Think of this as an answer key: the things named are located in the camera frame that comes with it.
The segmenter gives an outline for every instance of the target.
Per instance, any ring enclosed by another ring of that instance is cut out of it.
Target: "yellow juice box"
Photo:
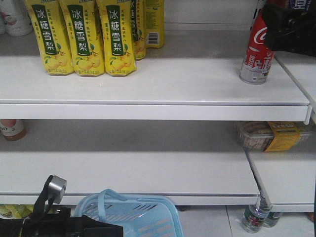
[[[145,0],[146,47],[164,45],[164,0]]]
[[[123,77],[136,70],[130,0],[97,0],[101,16],[106,72]]]
[[[131,0],[131,23],[136,60],[146,57],[146,25],[144,0]]]
[[[74,70],[96,77],[104,69],[104,49],[99,11],[95,0],[59,0],[71,46]]]
[[[74,72],[67,29],[57,0],[25,0],[45,69],[50,75]]]

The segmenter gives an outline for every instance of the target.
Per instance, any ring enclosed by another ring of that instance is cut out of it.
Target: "tiled floor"
[[[314,237],[305,213],[284,213],[276,226],[249,234],[241,227],[245,206],[192,206],[179,212],[185,237]]]

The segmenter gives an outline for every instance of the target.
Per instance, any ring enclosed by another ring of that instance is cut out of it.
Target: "white shelf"
[[[316,58],[289,52],[278,52],[277,59],[309,99],[313,109],[311,118],[316,122]]]
[[[259,194],[231,122],[27,120],[0,140],[0,203],[35,202],[47,177],[67,180],[63,204],[111,188],[177,205],[255,203]]]
[[[316,136],[287,152],[248,152],[272,211],[314,212]]]
[[[292,120],[308,99],[274,61],[268,81],[238,77],[248,31],[167,31],[124,78],[51,77],[35,36],[0,36],[0,115],[9,119]]]

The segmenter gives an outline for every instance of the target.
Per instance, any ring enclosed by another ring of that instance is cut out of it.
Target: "basket handle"
[[[112,189],[106,189],[100,192],[98,194],[98,214],[99,214],[99,221],[101,222],[106,222],[106,213],[105,213],[105,207],[104,207],[105,195],[109,195],[110,197],[120,200],[120,201],[127,201],[127,199],[123,195],[118,194]]]

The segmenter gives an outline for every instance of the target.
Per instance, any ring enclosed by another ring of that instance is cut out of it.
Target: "red can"
[[[252,26],[246,57],[239,74],[240,79],[246,83],[260,85],[266,82],[275,55],[274,51],[264,45],[267,29],[260,12]]]

